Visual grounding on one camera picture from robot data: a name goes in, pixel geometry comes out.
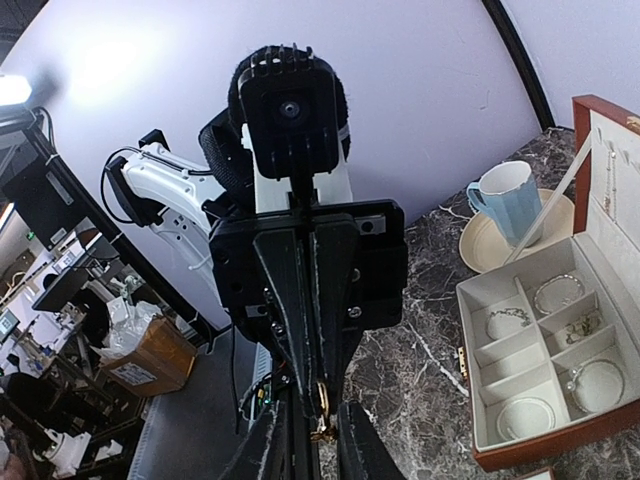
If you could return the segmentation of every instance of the jewelry box compartment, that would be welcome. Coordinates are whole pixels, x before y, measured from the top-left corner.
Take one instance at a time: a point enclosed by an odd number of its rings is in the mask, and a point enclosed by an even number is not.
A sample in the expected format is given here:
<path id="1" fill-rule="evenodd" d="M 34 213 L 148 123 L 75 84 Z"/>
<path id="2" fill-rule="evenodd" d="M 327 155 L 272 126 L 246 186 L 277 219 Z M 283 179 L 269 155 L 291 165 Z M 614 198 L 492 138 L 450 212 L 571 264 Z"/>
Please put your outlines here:
<path id="1" fill-rule="evenodd" d="M 573 239 L 458 285 L 478 452 L 640 397 L 640 355 Z"/>

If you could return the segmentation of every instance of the jewelry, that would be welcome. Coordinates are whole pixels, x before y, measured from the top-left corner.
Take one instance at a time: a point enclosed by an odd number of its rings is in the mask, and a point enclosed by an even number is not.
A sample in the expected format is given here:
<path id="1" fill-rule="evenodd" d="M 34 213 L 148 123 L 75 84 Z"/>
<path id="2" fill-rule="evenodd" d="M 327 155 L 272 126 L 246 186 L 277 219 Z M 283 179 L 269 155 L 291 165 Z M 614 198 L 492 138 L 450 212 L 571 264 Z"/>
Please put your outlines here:
<path id="1" fill-rule="evenodd" d="M 601 320 L 600 312 L 596 309 L 581 315 L 575 322 L 568 323 L 565 327 L 567 345 L 572 345 L 581 338 L 591 335 L 600 326 Z"/>
<path id="2" fill-rule="evenodd" d="M 584 285 L 573 275 L 558 275 L 542 284 L 533 297 L 536 309 L 543 315 L 575 302 L 584 295 Z"/>
<path id="3" fill-rule="evenodd" d="M 604 211 L 614 222 L 618 221 L 617 178 L 616 178 L 616 152 L 607 148 L 607 188 L 604 194 Z"/>
<path id="4" fill-rule="evenodd" d="M 491 312 L 485 331 L 491 340 L 499 340 L 531 325 L 531 319 L 522 308 L 508 307 Z"/>
<path id="5" fill-rule="evenodd" d="M 553 408 L 541 398 L 517 398 L 498 414 L 498 435 L 505 441 L 534 437 L 556 426 Z"/>
<path id="6" fill-rule="evenodd" d="M 585 413 L 600 413 L 616 405 L 624 393 L 624 376 L 610 360 L 593 360 L 569 370 L 566 384 L 573 402 Z"/>

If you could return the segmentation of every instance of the necklace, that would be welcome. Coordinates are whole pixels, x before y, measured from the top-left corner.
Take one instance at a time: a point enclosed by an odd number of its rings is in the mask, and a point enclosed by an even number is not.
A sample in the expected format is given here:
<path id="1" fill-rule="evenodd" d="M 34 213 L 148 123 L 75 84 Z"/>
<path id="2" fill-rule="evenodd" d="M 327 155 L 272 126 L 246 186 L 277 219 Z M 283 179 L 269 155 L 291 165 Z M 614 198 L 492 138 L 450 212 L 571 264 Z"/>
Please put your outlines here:
<path id="1" fill-rule="evenodd" d="M 607 149 L 607 189 L 604 194 L 604 211 L 614 222 L 618 221 L 618 201 L 616 198 L 616 152 Z"/>

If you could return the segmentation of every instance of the robotic arm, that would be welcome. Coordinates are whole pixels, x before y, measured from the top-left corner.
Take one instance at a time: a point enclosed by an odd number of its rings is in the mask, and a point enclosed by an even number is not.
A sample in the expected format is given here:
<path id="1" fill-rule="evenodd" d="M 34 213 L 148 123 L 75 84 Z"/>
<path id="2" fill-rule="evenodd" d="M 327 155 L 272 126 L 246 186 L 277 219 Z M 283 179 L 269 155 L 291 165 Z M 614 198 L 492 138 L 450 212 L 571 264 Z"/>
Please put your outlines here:
<path id="1" fill-rule="evenodd" d="M 130 218 L 181 251 L 241 333 L 284 365 L 225 478 L 318 478 L 313 442 L 337 436 L 345 478 L 402 478 L 362 407 L 341 402 L 363 331 L 400 321 L 408 256 L 393 201 L 352 201 L 342 85 L 310 48 L 265 47 L 240 64 L 228 110 L 207 128 L 211 171 L 154 131 L 106 173 Z M 213 200 L 214 177 L 227 198 Z"/>

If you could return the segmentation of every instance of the mug handle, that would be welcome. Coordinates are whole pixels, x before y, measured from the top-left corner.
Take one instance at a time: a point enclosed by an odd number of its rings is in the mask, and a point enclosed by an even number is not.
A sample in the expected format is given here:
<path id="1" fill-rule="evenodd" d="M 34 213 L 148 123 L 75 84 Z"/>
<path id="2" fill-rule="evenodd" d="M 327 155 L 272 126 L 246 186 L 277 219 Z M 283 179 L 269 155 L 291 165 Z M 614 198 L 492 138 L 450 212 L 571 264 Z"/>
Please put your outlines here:
<path id="1" fill-rule="evenodd" d="M 471 205 L 479 212 L 484 213 L 487 217 L 492 217 L 492 211 L 482 201 L 482 195 L 480 195 L 480 183 L 471 182 L 467 187 L 467 198 Z"/>

